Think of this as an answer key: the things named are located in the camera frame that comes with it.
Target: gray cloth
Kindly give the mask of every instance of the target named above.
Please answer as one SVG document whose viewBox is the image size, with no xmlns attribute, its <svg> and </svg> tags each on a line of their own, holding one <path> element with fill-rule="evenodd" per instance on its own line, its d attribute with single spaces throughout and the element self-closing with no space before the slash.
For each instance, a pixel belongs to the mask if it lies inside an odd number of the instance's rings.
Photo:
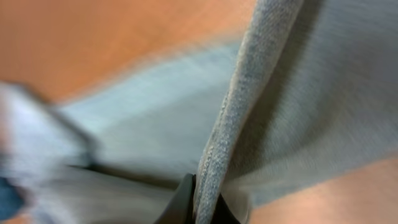
<svg viewBox="0 0 398 224">
<path fill-rule="evenodd" d="M 121 176 L 122 171 L 134 180 L 124 180 L 132 189 L 142 182 L 161 185 L 164 205 L 175 183 L 199 165 L 197 223 L 209 223 L 220 192 L 246 222 L 251 207 L 398 150 L 397 12 L 395 0 L 258 0 L 223 105 L 236 44 L 135 72 L 56 110 L 97 139 L 97 163 L 107 174 Z M 88 163 L 76 162 L 84 145 L 74 134 L 58 130 L 48 116 L 26 112 L 18 104 L 11 109 L 11 146 L 19 159 L 12 159 L 9 167 L 18 172 L 10 175 L 43 199 L 39 206 L 56 200 L 54 208 L 59 209 L 48 216 L 73 214 L 73 220 L 58 219 L 67 224 L 126 220 L 124 208 L 98 218 L 90 210 L 104 203 L 99 192 L 118 191 L 122 180 L 112 177 L 114 185 L 102 184 L 108 176 L 80 169 L 64 172 L 71 161 L 83 167 Z M 27 124 L 40 131 L 25 128 Z M 40 154 L 29 151 L 34 146 Z M 82 175 L 68 175 L 79 171 Z M 65 187 L 52 184 L 63 181 Z M 134 194 L 131 190 L 124 197 L 134 203 Z M 151 206 L 151 199 L 145 200 Z"/>
</svg>

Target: wooden floor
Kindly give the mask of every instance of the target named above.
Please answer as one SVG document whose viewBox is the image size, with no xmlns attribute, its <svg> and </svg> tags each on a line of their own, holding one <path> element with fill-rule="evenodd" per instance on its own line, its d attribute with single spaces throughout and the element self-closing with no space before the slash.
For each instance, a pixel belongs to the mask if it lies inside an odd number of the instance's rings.
<svg viewBox="0 0 398 224">
<path fill-rule="evenodd" d="M 0 0 L 0 79 L 66 100 L 164 49 L 242 32 L 254 0 Z M 358 169 L 252 214 L 258 223 L 397 223 L 398 160 Z M 8 224 L 28 223 L 19 217 Z"/>
</svg>

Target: orange wooden surface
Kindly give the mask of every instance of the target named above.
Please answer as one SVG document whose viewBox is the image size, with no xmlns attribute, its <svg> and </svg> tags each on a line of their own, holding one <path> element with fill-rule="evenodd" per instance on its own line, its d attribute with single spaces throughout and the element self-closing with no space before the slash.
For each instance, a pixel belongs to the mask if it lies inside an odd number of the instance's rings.
<svg viewBox="0 0 398 224">
<path fill-rule="evenodd" d="M 147 54 L 242 32 L 255 0 L 0 0 L 0 79 L 68 98 Z"/>
</svg>

